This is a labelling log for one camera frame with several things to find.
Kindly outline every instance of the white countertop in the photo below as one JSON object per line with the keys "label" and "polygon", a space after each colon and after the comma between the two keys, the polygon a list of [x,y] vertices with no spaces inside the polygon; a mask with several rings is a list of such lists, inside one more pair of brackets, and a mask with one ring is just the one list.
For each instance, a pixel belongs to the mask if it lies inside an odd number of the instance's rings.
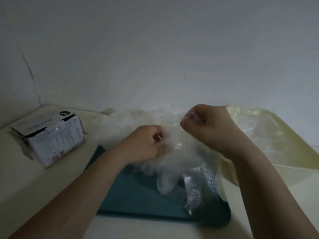
{"label": "white countertop", "polygon": [[[36,112],[52,110],[45,106]],[[49,169],[26,158],[18,144],[0,130],[0,238],[7,238],[37,211],[52,200],[84,170],[93,155],[94,112],[69,109],[81,118],[86,143]],[[293,196],[319,229],[319,172],[278,168]],[[227,168],[223,168],[226,178]],[[251,230],[239,187],[223,178],[222,184],[232,211],[224,228],[188,224],[96,216],[86,232],[88,238],[251,238]]]}

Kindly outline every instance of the hand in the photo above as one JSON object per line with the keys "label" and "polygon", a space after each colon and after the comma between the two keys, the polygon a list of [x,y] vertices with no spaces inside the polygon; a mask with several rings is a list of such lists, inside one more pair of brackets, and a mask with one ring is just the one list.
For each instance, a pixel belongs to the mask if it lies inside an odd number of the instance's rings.
{"label": "hand", "polygon": [[165,145],[158,144],[162,137],[161,126],[140,126],[113,149],[126,164],[147,161],[165,153]]}
{"label": "hand", "polygon": [[211,149],[232,159],[251,144],[251,140],[237,127],[224,106],[196,105],[186,113],[195,113],[203,121],[196,125],[191,119],[183,119],[181,127]]}

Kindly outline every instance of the teal tray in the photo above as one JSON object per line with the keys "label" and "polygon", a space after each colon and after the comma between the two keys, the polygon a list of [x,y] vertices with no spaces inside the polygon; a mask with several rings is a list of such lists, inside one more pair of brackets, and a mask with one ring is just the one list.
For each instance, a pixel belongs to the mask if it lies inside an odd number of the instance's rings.
{"label": "teal tray", "polygon": [[[105,150],[99,146],[85,169],[90,167]],[[193,211],[192,216],[185,210],[186,196],[173,202],[172,195],[163,196],[157,191],[156,175],[147,176],[133,172],[131,166],[125,167],[116,177],[97,215],[139,218],[191,223],[222,227],[231,218],[227,202],[218,196],[203,208]]]}

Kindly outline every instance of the cardboard box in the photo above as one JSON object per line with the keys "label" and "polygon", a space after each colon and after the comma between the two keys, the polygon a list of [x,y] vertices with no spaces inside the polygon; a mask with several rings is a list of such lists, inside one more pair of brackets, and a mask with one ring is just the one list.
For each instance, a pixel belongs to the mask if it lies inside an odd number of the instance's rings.
{"label": "cardboard box", "polygon": [[46,168],[85,142],[80,118],[64,109],[23,120],[11,127],[11,134],[27,157]]}

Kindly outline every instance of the left hand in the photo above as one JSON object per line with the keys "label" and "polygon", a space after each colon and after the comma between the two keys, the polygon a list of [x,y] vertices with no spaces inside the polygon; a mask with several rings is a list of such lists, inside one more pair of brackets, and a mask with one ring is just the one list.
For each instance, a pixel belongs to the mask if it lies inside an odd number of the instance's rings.
{"label": "left hand", "polygon": [[157,144],[162,137],[161,126],[140,126],[115,146],[114,150],[121,154],[126,164],[147,161],[164,155],[165,145]]}

